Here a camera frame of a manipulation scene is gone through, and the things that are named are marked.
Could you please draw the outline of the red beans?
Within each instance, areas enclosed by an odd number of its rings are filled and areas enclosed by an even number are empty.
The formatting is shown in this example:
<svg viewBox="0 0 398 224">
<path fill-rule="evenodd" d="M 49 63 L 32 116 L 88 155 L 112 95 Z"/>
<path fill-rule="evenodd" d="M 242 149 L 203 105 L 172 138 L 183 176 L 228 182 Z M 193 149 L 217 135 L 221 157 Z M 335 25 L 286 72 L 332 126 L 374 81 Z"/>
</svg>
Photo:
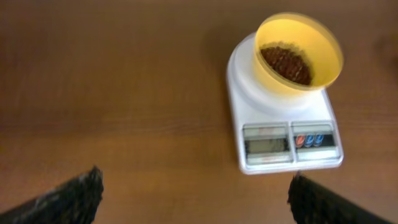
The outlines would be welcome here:
<svg viewBox="0 0 398 224">
<path fill-rule="evenodd" d="M 260 51 L 267 64 L 280 76 L 294 83 L 310 86 L 312 75 L 303 58 L 281 47 L 267 47 Z"/>
</svg>

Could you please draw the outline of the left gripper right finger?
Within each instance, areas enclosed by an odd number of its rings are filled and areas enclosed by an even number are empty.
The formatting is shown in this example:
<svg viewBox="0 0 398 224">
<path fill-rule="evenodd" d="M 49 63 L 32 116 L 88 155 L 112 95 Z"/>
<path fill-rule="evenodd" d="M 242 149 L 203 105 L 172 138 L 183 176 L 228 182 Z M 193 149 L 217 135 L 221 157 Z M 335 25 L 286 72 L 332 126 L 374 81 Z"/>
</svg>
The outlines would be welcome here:
<svg viewBox="0 0 398 224">
<path fill-rule="evenodd" d="M 299 172 L 290 183 L 287 203 L 297 224 L 391 224 Z"/>
</svg>

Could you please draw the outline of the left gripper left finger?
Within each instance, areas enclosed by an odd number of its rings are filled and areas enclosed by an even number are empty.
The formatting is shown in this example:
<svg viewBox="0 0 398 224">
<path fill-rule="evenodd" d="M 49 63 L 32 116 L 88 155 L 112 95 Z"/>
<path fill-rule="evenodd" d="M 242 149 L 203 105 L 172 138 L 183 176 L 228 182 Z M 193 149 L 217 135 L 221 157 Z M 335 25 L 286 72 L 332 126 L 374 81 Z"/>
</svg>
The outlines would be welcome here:
<svg viewBox="0 0 398 224">
<path fill-rule="evenodd" d="M 92 223 L 102 201 L 103 173 L 94 166 L 1 214 L 1 223 Z"/>
</svg>

